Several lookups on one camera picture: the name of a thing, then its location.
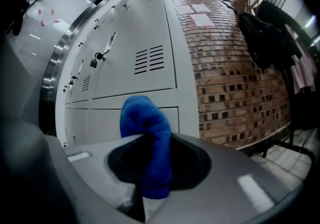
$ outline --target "blue fabric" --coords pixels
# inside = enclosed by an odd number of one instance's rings
[[[170,164],[171,128],[168,119],[146,96],[129,97],[121,110],[121,137],[152,133],[153,158],[142,176],[142,196],[163,199],[169,195],[172,181]]]

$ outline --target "locker vent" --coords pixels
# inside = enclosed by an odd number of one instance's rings
[[[147,71],[164,68],[163,54],[164,49],[162,45],[136,53],[134,74],[141,74]]]
[[[90,76],[88,75],[87,77],[85,77],[84,81],[83,81],[83,85],[82,85],[82,91],[86,91],[89,88],[89,83],[90,83]]]

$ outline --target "brick wall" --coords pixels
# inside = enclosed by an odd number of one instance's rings
[[[214,29],[179,15],[189,46],[199,109],[200,137],[240,147],[261,140],[290,120],[281,74],[252,61],[233,11],[221,0],[171,0],[174,6],[204,3]]]

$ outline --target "sheet of paper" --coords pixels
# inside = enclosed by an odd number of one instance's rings
[[[194,13],[189,5],[177,6],[176,11],[180,15]]]
[[[196,26],[198,27],[199,26],[216,27],[206,14],[193,14],[191,15],[191,17],[194,20]]]
[[[204,3],[202,3],[202,4],[192,4],[191,6],[197,12],[211,12],[211,10],[209,8],[207,8]]]

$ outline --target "black padlock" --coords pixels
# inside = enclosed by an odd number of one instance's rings
[[[96,53],[95,54],[95,57],[98,59],[98,60],[101,60],[102,59],[102,57],[103,57],[103,54],[101,54],[101,53]]]
[[[92,61],[91,61],[91,63],[90,63],[90,66],[91,67],[93,67],[93,68],[97,68],[97,61],[96,61],[96,59],[93,59]]]

